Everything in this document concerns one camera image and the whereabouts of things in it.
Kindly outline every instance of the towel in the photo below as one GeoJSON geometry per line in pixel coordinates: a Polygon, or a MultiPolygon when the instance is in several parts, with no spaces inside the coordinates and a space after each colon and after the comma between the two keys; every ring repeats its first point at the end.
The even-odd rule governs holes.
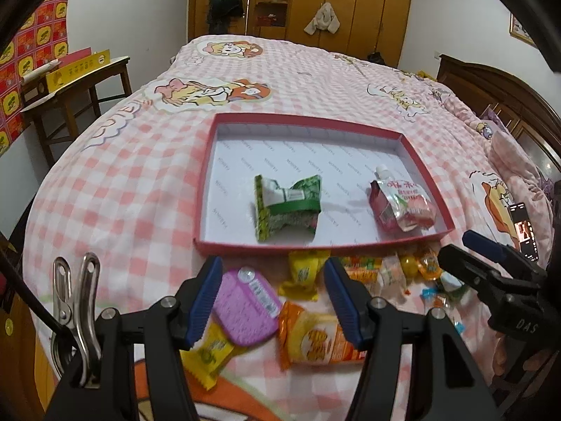
{"type": "Polygon", "coordinates": [[[339,26],[339,19],[335,15],[335,11],[333,11],[333,6],[331,3],[324,3],[307,27],[304,28],[304,31],[308,33],[308,35],[313,35],[316,29],[319,28],[320,30],[327,30],[330,33],[335,33],[339,30],[339,26]]]}

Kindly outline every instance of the bed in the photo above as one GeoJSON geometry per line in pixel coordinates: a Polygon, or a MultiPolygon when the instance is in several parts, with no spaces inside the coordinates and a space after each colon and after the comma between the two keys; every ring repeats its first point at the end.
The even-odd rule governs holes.
{"type": "MultiPolygon", "coordinates": [[[[25,281],[52,311],[54,259],[63,256],[77,268],[92,251],[102,264],[99,314],[107,306],[121,312],[144,309],[196,274],[203,262],[193,246],[196,186],[204,141],[217,112],[321,116],[402,132],[453,217],[455,230],[441,244],[461,245],[462,233],[474,229],[513,245],[515,231],[502,210],[524,201],[545,265],[553,239],[552,211],[534,163],[510,135],[500,132],[487,139],[481,121],[451,88],[288,41],[197,38],[181,49],[168,71],[99,118],[51,169],[27,225],[25,281]]],[[[274,286],[288,277],[283,258],[225,260],[226,267],[241,264],[262,271],[274,286]]],[[[423,287],[413,285],[400,308],[422,312],[423,287]]],[[[304,305],[332,312],[321,281],[319,301],[304,305]]],[[[490,379],[495,334],[486,325],[488,311],[471,293],[458,311],[466,328],[463,338],[490,379]]],[[[36,325],[49,350],[49,331],[36,325]]],[[[282,372],[277,348],[271,339],[235,357],[211,392],[187,373],[199,408],[220,406],[242,414],[231,419],[344,419],[360,365],[296,365],[282,372]]],[[[147,413],[142,350],[135,352],[139,407],[147,413]]],[[[396,420],[405,413],[410,363],[405,349],[396,420]]]]}

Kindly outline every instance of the picture frame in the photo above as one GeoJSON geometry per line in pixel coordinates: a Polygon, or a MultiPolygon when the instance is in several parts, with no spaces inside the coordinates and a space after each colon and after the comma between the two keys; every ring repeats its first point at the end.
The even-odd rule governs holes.
{"type": "Polygon", "coordinates": [[[521,41],[524,41],[526,44],[530,44],[533,47],[536,47],[536,44],[528,34],[528,32],[524,29],[522,24],[518,21],[518,19],[511,13],[511,27],[510,33],[513,38],[517,38],[521,41]]]}

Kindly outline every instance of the orange snack package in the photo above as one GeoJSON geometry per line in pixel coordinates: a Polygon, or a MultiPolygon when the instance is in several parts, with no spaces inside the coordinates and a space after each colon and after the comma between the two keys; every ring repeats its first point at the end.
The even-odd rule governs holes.
{"type": "Polygon", "coordinates": [[[437,253],[432,248],[422,248],[415,256],[420,263],[419,272],[425,280],[433,281],[440,278],[442,269],[438,264],[437,253]]]}
{"type": "Polygon", "coordinates": [[[363,362],[366,351],[357,351],[345,340],[335,315],[308,312],[287,301],[279,314],[280,367],[292,364],[324,365],[363,362]]]}

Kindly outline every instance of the green snack package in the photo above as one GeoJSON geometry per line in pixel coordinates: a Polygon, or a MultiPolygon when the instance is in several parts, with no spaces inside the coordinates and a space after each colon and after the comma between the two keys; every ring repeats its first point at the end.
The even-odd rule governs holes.
{"type": "Polygon", "coordinates": [[[287,225],[303,226],[315,234],[318,215],[322,211],[320,196],[322,178],[313,175],[281,188],[276,180],[255,176],[255,231],[259,242],[287,225]]]}

